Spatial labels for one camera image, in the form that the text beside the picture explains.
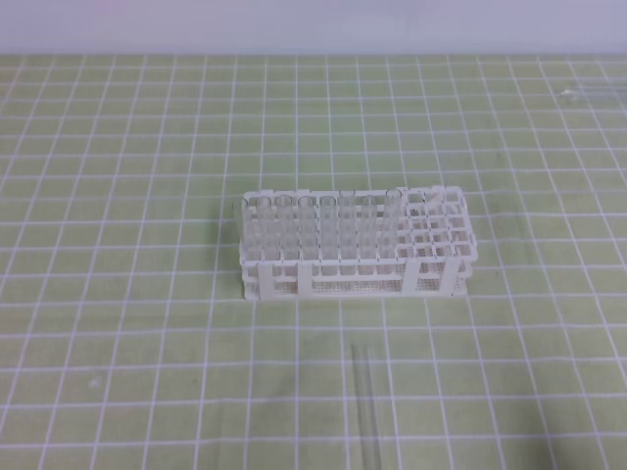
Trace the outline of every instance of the test tube rack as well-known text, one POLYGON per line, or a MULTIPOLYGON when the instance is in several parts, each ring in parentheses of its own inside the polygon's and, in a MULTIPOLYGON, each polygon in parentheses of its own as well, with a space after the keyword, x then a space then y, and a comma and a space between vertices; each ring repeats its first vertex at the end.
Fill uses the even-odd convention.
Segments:
MULTIPOLYGON (((468 206, 458 187, 397 188, 401 194, 397 243, 392 258, 383 258, 377 246, 374 258, 342 259, 338 247, 335 259, 323 258, 320 246, 320 198, 338 198, 338 191, 248 192, 249 217, 257 223, 255 201, 261 197, 288 195, 294 201, 294 222, 298 228, 297 201, 315 201, 317 258, 286 259, 282 246, 278 259, 246 259, 240 241, 240 264, 247 300, 317 299, 350 297, 450 297, 466 294, 465 280, 477 260, 477 242, 472 232, 468 206)), ((384 217, 386 191, 356 191, 356 218, 359 230, 361 199, 374 196, 377 202, 377 233, 384 217)))

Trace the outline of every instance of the cutting mat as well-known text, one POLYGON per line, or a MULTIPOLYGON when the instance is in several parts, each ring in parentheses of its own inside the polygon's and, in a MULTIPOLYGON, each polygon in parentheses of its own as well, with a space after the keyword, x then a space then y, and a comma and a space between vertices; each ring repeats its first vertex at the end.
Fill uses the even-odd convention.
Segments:
POLYGON ((627 460, 621 57, 0 57, 0 468, 627 460), (242 301, 259 188, 463 188, 461 299, 242 301))

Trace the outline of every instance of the glass test tube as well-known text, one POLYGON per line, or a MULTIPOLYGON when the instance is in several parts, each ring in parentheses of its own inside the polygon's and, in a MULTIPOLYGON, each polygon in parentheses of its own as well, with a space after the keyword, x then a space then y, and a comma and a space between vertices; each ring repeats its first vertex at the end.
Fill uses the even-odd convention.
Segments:
POLYGON ((259 244, 259 225, 253 220, 248 201, 242 198, 242 244, 244 246, 244 258, 248 261, 262 258, 262 250, 259 244))
POLYGON ((298 200, 298 217, 301 224, 301 249, 303 259, 317 259, 317 240, 315 238, 314 198, 303 196, 298 200))
MULTIPOLYGON (((320 245, 322 259, 337 259, 337 204, 333 196, 320 198, 320 245)), ((322 274, 337 274, 337 267, 324 266, 322 274)))
MULTIPOLYGON (((342 259, 357 259, 355 191, 340 191, 337 202, 340 207, 340 254, 342 259)), ((342 267, 341 273, 355 274, 355 267, 342 267)))
MULTIPOLYGON (((376 258, 376 212, 377 204, 374 196, 365 196, 362 199, 360 212, 360 258, 376 258)), ((360 274, 373 274, 374 265, 360 266, 360 274)))
POLYGON ((280 243, 283 247, 285 259, 298 259, 298 232, 294 220, 294 206, 292 198, 287 195, 276 198, 278 212, 280 243))
MULTIPOLYGON (((396 256, 401 197, 401 191, 398 189, 390 189, 385 193, 383 226, 379 237, 379 255, 383 259, 393 259, 396 256)), ((393 270, 394 266, 391 264, 383 264, 377 269, 380 274, 391 274, 393 270)))
POLYGON ((277 260, 279 259, 279 245, 271 198, 263 196, 257 199, 257 217, 261 226, 264 257, 268 260, 277 260))

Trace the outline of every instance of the white background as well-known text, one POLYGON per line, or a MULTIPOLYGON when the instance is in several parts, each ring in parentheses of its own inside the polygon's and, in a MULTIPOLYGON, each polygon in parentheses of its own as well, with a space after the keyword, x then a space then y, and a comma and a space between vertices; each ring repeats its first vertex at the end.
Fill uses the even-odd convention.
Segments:
POLYGON ((627 52, 625 0, 5 0, 0 53, 627 52))

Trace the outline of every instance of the white test tube rack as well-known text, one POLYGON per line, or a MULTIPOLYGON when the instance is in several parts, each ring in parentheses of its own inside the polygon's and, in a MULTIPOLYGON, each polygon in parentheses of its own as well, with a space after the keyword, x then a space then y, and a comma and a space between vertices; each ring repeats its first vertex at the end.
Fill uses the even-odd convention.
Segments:
MULTIPOLYGON (((470 225, 465 197, 458 187, 398 188, 402 193, 398 220, 397 244, 393 258, 342 259, 338 246, 337 259, 324 258, 320 246, 319 201, 323 196, 339 197, 339 191, 271 191, 248 192, 255 222, 255 204, 259 197, 273 201, 288 195, 294 203, 303 196, 315 200, 318 256, 305 259, 300 251, 297 259, 286 259, 280 249, 279 259, 246 259, 240 241, 240 264, 244 294, 247 300, 316 299, 349 297, 450 297, 466 293, 465 280, 471 275, 471 264, 477 260, 477 243, 470 225), (374 269, 360 269, 364 266, 374 269), (324 269, 333 266, 336 269, 324 269)), ((361 214, 361 199, 377 199, 377 238, 383 222, 386 191, 357 191, 356 211, 361 214)))

